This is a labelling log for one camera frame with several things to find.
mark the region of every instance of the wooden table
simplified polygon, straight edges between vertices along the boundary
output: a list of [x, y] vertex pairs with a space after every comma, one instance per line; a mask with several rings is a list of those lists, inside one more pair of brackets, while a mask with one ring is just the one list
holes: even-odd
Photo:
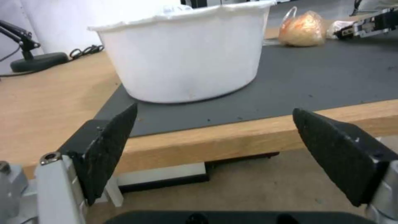
[[[32, 178], [40, 157], [57, 150], [92, 119], [119, 84], [105, 53], [3, 78], [0, 160], [23, 165]], [[398, 100], [319, 112], [374, 136], [398, 134]], [[156, 134], [129, 139], [116, 174], [303, 147], [291, 116]]]

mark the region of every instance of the white container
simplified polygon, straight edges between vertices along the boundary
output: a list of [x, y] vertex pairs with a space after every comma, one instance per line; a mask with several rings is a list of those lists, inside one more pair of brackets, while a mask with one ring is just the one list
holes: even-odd
[[256, 76], [274, 0], [213, 6], [97, 31], [127, 92], [157, 103], [220, 96]]

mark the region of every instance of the lamp base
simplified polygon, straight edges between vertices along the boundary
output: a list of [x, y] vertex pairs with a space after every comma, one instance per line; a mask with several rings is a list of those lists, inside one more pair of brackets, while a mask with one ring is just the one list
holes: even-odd
[[13, 72], [36, 72], [68, 61], [69, 58], [65, 53], [50, 53], [34, 56], [32, 60], [19, 59], [11, 62], [10, 66]]

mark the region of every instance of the desk lamp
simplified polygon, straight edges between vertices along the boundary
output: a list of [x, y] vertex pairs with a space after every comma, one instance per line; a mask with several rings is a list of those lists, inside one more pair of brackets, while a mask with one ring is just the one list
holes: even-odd
[[23, 59], [11, 62], [13, 72], [37, 72], [69, 61], [62, 52], [33, 56], [30, 51], [41, 45], [32, 40], [32, 33], [6, 21], [0, 20], [0, 33], [11, 38], [22, 49]]

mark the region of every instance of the black mat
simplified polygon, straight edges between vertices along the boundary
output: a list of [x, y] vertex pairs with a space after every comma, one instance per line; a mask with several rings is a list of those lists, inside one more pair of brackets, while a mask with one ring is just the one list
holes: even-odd
[[[283, 116], [295, 107], [322, 110], [396, 99], [397, 34], [310, 48], [265, 46], [257, 77], [247, 87], [189, 104], [139, 102], [131, 136]], [[134, 101], [120, 86], [96, 119], [109, 119]]]

